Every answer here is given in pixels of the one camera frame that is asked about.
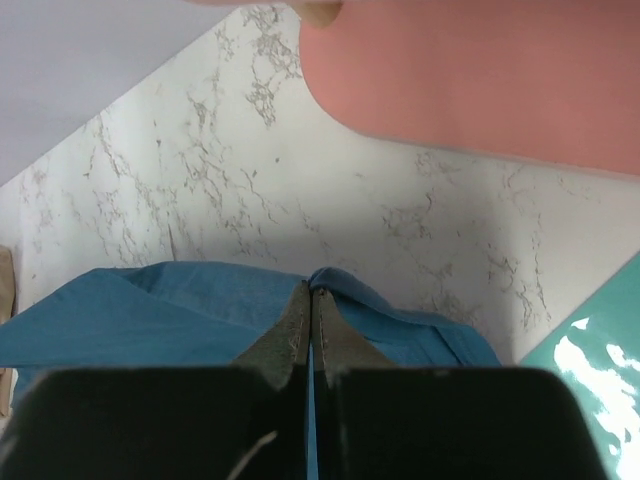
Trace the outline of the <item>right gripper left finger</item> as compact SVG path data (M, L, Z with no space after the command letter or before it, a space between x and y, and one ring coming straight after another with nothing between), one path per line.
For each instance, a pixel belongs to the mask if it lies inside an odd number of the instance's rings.
M1 441L5 479L303 479L310 290L229 365L40 379Z

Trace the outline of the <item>blue t shirt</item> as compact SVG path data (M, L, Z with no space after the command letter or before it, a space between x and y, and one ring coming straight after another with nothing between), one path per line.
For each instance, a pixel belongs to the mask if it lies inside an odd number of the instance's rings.
M96 269L67 283L1 328L1 363L19 374L19 406L44 376L64 370L229 365L279 319L294 288L310 290L307 475L318 475L313 295L328 291L346 322L400 367L495 367L473 328L437 314L399 310L351 274L309 277L227 263L166 262Z

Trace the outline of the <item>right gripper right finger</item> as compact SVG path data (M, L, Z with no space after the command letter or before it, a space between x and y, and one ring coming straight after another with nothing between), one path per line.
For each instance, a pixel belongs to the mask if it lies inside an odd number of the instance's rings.
M603 479L579 405L532 368L403 368L312 298L322 479Z

